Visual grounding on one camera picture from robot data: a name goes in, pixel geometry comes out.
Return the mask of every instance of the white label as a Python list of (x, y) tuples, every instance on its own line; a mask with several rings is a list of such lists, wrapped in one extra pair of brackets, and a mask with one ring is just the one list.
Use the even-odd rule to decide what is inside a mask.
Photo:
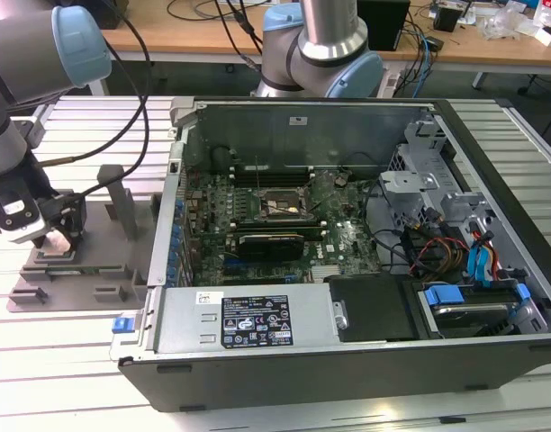
[(290, 117), (290, 126), (307, 126), (307, 117)]
[(198, 291), (195, 295), (195, 304), (221, 304), (222, 298), (223, 291)]
[(15, 202), (10, 202), (9, 204), (4, 205), (2, 208), (7, 215), (16, 214), (17, 212), (21, 212), (23, 209), (25, 209), (25, 204), (22, 200), (18, 200)]
[(269, 335), (271, 338), (290, 338), (292, 336), (291, 331), (274, 331)]

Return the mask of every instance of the floor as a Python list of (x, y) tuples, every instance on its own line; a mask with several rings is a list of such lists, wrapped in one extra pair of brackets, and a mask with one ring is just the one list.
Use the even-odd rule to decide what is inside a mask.
[[(126, 63), (131, 75), (142, 82), (145, 76), (144, 64)], [(257, 86), (258, 76), (243, 65), (235, 65), (233, 71), (222, 64), (166, 63), (153, 68), (154, 75), (168, 76), (167, 80), (156, 80), (155, 95), (249, 95)], [(551, 76), (541, 76), (526, 95), (518, 95), (519, 87), (528, 83), (528, 76), (511, 74), (490, 74), (482, 90), (474, 90), (474, 74), (464, 72), (434, 71), (420, 92), (421, 97), (503, 98), (510, 100), (526, 120), (542, 131), (551, 119)], [(112, 95), (129, 95), (130, 86), (120, 71), (114, 67), (108, 78)], [(411, 97), (413, 87), (406, 88), (402, 97)], [(551, 128), (545, 136), (551, 145)]]

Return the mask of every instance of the blue latch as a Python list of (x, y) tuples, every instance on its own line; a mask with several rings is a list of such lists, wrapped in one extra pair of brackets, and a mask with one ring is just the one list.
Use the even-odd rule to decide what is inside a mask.
[(457, 285), (431, 285), (426, 291), (429, 306), (436, 304), (463, 303), (464, 296)]
[(524, 283), (518, 283), (518, 285), (516, 286), (516, 290), (518, 291), (519, 297), (522, 301), (531, 298), (529, 289)]
[(121, 333), (133, 333), (135, 319), (120, 317), (113, 320), (112, 333), (114, 335), (120, 335)]

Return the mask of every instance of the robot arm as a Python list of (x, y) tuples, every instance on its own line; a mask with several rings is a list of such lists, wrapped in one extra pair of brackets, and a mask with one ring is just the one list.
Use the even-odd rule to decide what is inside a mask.
[(52, 5), (49, 0), (0, 0), (0, 20), (12, 16), (48, 11), (51, 8)]
[(59, 194), (6, 110), (105, 78), (111, 65), (102, 33), (82, 7), (0, 21), (0, 230), (11, 241), (41, 240), (56, 229), (71, 244), (85, 217), (62, 214)]
[(302, 0), (266, 11), (261, 97), (368, 97), (384, 74), (357, 0)]

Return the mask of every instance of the motherboard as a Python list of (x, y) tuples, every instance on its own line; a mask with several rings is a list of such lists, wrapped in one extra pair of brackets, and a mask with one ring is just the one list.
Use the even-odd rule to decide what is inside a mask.
[(187, 259), (170, 250), (167, 286), (321, 283), (378, 272), (361, 209), (373, 184), (340, 170), (301, 182), (188, 171), (175, 224)]

